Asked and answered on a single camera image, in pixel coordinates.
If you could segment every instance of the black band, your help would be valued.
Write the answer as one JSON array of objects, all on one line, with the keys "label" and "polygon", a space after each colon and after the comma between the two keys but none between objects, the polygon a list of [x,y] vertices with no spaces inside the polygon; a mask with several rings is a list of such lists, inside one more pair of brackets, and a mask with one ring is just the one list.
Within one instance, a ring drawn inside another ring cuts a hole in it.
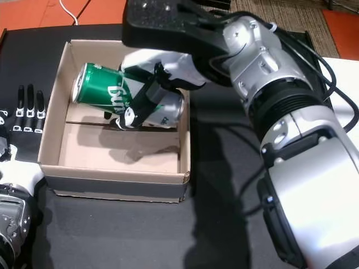
[{"label": "black band", "polygon": [[300,108],[323,105],[318,94],[299,80],[277,80],[263,87],[253,98],[249,118],[262,140],[281,117]]},{"label": "black band", "polygon": [[307,268],[268,173],[258,181],[257,191],[263,206],[264,221],[278,257],[297,268]]},{"label": "black band", "polygon": [[359,245],[331,263],[326,269],[356,269],[359,267]]}]

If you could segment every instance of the black cloth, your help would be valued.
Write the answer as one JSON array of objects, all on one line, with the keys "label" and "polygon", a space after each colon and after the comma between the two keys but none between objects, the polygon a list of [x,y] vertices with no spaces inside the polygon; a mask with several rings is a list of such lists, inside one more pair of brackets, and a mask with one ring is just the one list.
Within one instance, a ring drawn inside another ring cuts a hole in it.
[{"label": "black cloth", "polygon": [[[0,54],[0,108],[14,110],[20,84],[33,84],[48,100],[66,41],[120,38],[120,25],[9,31]],[[177,205],[105,201],[58,197],[43,185],[44,219],[25,255],[34,268],[292,268],[277,257],[261,212],[242,216],[259,203],[263,164],[237,94],[207,85],[191,100],[195,195]],[[21,160],[36,161],[40,135],[18,133],[11,142]]]}]

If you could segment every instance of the white cable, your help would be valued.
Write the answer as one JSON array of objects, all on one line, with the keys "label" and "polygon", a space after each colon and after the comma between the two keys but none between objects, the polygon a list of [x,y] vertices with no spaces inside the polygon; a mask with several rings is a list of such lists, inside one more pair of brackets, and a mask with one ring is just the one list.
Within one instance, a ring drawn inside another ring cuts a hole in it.
[{"label": "white cable", "polygon": [[59,1],[59,3],[60,3],[61,7],[63,8],[63,10],[65,10],[65,12],[66,12],[67,14],[69,14],[69,15],[73,18],[73,20],[75,21],[75,25],[79,25],[79,22],[77,21],[76,16],[75,16],[74,14],[72,14],[72,13],[63,5],[62,0],[58,0],[58,1]]},{"label": "white cable", "polygon": [[271,22],[270,24],[271,24],[271,28],[269,29],[269,31],[274,33],[278,28],[278,25],[275,22]]}]

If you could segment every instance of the green can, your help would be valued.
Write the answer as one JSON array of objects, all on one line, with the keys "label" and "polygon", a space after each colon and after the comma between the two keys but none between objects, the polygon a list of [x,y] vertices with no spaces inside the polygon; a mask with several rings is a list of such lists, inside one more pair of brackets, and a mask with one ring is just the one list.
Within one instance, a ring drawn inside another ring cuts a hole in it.
[{"label": "green can", "polygon": [[[72,101],[121,115],[143,85],[132,75],[85,63],[73,83]],[[145,122],[158,127],[175,127],[184,103],[180,92],[169,91]]]},{"label": "green can", "polygon": [[132,94],[120,72],[98,64],[85,63],[74,83],[72,101],[121,114],[132,101]]}]

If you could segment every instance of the cardboard box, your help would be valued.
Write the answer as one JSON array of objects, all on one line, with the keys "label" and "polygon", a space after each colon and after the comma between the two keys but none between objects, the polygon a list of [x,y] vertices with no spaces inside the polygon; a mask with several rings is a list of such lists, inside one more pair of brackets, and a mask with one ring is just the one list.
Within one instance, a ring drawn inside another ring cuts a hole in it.
[{"label": "cardboard box", "polygon": [[180,202],[190,176],[188,95],[173,132],[115,131],[103,112],[71,103],[86,62],[117,69],[135,49],[120,41],[72,40],[65,45],[49,102],[38,162],[57,195]]}]

